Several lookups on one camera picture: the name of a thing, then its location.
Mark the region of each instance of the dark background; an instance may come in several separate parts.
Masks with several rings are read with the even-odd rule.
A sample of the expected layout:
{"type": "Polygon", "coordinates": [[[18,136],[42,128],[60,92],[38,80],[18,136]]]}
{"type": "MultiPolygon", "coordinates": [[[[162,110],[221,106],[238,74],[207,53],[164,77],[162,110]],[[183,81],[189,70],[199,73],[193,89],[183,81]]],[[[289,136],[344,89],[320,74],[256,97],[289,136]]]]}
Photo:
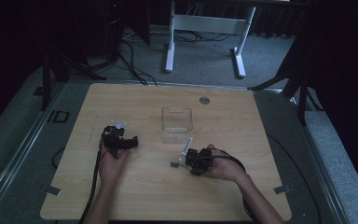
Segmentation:
{"type": "MultiPolygon", "coordinates": [[[[151,3],[151,22],[168,24],[169,1],[151,3]]],[[[319,3],[284,63],[296,67],[313,62],[310,86],[316,90],[358,172],[358,1],[319,3]],[[316,57],[305,56],[311,50],[316,57]]],[[[76,16],[76,7],[64,0],[0,2],[0,115],[23,81],[40,67],[51,43],[83,63],[88,54],[106,53],[101,46],[91,44],[95,41],[85,40],[87,35],[82,34],[82,27],[88,20],[76,16]]],[[[281,13],[263,10],[268,14],[281,13]]],[[[265,20],[266,17],[259,17],[262,12],[257,13],[256,20],[265,20]]],[[[289,35],[292,34],[296,35],[296,29],[289,35]]],[[[115,43],[111,44],[105,50],[114,48],[115,43]]]]}

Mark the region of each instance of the metal stand leg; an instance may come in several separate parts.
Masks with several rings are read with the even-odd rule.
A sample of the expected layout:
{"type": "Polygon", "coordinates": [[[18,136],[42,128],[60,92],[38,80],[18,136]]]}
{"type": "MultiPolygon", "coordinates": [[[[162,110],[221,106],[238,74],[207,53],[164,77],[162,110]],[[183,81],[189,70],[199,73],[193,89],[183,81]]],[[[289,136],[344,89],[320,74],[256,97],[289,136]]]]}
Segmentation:
{"type": "Polygon", "coordinates": [[[235,56],[235,61],[237,63],[239,77],[246,77],[241,53],[242,53],[243,45],[245,44],[246,37],[248,36],[249,29],[251,27],[254,14],[255,14],[255,7],[252,7],[252,12],[246,18],[246,27],[244,29],[242,36],[241,36],[240,44],[238,45],[237,48],[234,48],[234,56],[235,56]]]}
{"type": "Polygon", "coordinates": [[[175,2],[171,1],[170,44],[168,46],[167,63],[165,65],[165,71],[167,72],[171,72],[173,68],[173,54],[175,52],[175,43],[173,43],[174,18],[175,18],[175,2]]]}

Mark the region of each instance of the gray carpet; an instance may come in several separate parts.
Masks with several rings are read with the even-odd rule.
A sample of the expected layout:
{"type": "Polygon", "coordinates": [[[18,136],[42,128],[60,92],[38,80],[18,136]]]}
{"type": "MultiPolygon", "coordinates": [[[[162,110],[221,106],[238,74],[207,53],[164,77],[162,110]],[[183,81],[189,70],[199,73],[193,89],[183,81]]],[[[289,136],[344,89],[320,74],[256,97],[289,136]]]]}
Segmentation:
{"type": "MultiPolygon", "coordinates": [[[[152,44],[148,47],[136,36],[126,38],[134,48],[134,64],[145,73],[153,76],[158,82],[191,84],[205,86],[250,87],[272,78],[293,39],[264,36],[249,36],[243,59],[247,77],[237,78],[235,63],[231,59],[230,49],[239,41],[237,36],[230,36],[224,41],[185,43],[176,42],[173,71],[164,72],[166,44],[168,37],[162,35],[156,28],[158,35],[152,37],[152,44]]],[[[130,60],[130,48],[122,45],[122,54],[130,60]]],[[[101,58],[90,58],[92,63],[103,61],[101,58]]],[[[135,80],[125,69],[122,61],[118,66],[112,65],[102,68],[99,75],[108,77],[106,82],[117,83],[123,80],[135,80]]],[[[65,84],[57,103],[53,109],[70,113],[67,123],[45,122],[41,133],[31,147],[26,160],[18,171],[11,187],[0,202],[0,223],[54,223],[43,220],[39,211],[45,199],[41,186],[49,185],[55,169],[51,158],[69,138],[76,115],[86,95],[88,86],[94,80],[85,75],[71,72],[69,83],[65,84]]],[[[273,89],[281,89],[284,81],[274,85],[273,89]]],[[[41,97],[33,96],[34,89],[41,85],[41,70],[36,71],[24,83],[7,111],[0,118],[0,174],[11,156],[21,145],[23,139],[34,120],[43,114],[40,112],[41,97]]],[[[335,223],[330,209],[324,198],[323,190],[315,177],[310,165],[306,140],[302,134],[304,127],[300,126],[294,115],[293,104],[280,94],[263,91],[255,95],[266,132],[279,140],[289,152],[294,161],[299,164],[300,172],[310,184],[311,194],[307,189],[300,172],[293,161],[287,156],[283,148],[269,139],[271,149],[276,160],[283,184],[292,191],[287,193],[293,217],[287,223],[318,223],[317,208],[321,211],[322,223],[335,223]],[[317,206],[312,200],[314,195],[317,206]]],[[[76,223],[75,221],[60,221],[59,223],[76,223]]]]}

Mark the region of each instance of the table surface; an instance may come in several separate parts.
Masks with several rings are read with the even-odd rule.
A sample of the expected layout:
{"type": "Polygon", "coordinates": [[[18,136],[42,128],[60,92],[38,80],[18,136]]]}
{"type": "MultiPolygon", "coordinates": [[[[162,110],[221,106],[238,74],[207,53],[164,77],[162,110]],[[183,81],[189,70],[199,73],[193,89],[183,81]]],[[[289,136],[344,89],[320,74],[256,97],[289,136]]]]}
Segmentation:
{"type": "Polygon", "coordinates": [[[291,211],[263,123],[250,91],[199,87],[155,87],[92,84],[51,183],[61,189],[48,194],[44,219],[80,219],[90,196],[98,142],[110,120],[127,123],[125,138],[137,135],[117,183],[110,212],[119,220],[249,220],[241,193],[229,181],[194,176],[173,168],[185,144],[164,144],[162,108],[191,108],[192,148],[214,143],[239,159],[257,187],[284,220],[291,211]],[[210,103],[200,103],[208,97],[210,103]]]}

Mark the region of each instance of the cable on floor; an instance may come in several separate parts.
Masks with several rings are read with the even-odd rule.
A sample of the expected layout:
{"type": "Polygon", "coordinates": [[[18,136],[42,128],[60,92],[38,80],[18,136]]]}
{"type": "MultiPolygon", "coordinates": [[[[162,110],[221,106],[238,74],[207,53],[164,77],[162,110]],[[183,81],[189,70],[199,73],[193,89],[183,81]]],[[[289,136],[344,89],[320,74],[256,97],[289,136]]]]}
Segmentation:
{"type": "Polygon", "coordinates": [[[129,62],[124,58],[124,56],[123,56],[121,53],[119,53],[120,58],[121,58],[121,59],[125,62],[125,64],[129,67],[129,69],[126,69],[126,70],[130,71],[130,72],[131,72],[138,80],[140,80],[141,83],[144,84],[145,86],[148,86],[148,83],[147,83],[146,80],[144,80],[144,79],[143,79],[142,77],[140,77],[140,76],[149,77],[150,79],[152,79],[152,81],[153,81],[153,82],[155,83],[155,85],[157,86],[157,81],[156,81],[151,75],[148,75],[147,73],[145,73],[145,72],[142,71],[141,69],[137,68],[137,67],[133,64],[133,56],[134,56],[133,46],[132,46],[129,42],[125,41],[125,40],[122,40],[122,42],[123,42],[124,44],[128,45],[128,46],[130,47],[130,49],[131,49],[131,60],[130,60],[129,62]]]}
{"type": "Polygon", "coordinates": [[[194,39],[186,38],[186,37],[183,37],[183,36],[180,36],[180,35],[175,35],[174,36],[174,38],[176,40],[181,41],[181,42],[187,42],[187,43],[199,43],[199,42],[209,42],[209,41],[218,42],[218,41],[224,41],[224,40],[226,40],[227,38],[230,37],[230,35],[220,34],[220,35],[217,35],[216,37],[213,37],[213,38],[206,38],[201,33],[194,32],[194,31],[181,31],[181,32],[177,32],[177,33],[179,33],[179,34],[190,34],[190,35],[195,36],[194,39]]]}
{"type": "Polygon", "coordinates": [[[312,193],[312,190],[310,190],[310,185],[308,184],[305,176],[303,175],[303,173],[301,172],[299,166],[297,165],[297,163],[295,162],[295,160],[293,159],[293,157],[290,155],[290,153],[287,151],[286,147],[284,147],[282,145],[281,142],[278,141],[278,139],[276,139],[275,137],[273,137],[271,134],[266,133],[267,137],[269,137],[270,139],[272,139],[276,144],[278,144],[281,149],[283,149],[283,151],[285,152],[285,154],[287,155],[287,157],[292,161],[293,165],[296,167],[298,173],[301,175],[301,178],[303,179],[303,182],[305,184],[305,186],[307,187],[309,193],[310,193],[310,197],[313,200],[313,203],[315,204],[315,208],[316,208],[316,212],[317,212],[317,216],[318,216],[318,223],[321,224],[322,223],[322,216],[321,216],[321,209],[319,207],[319,204],[316,203],[316,199],[315,196],[312,193]]]}

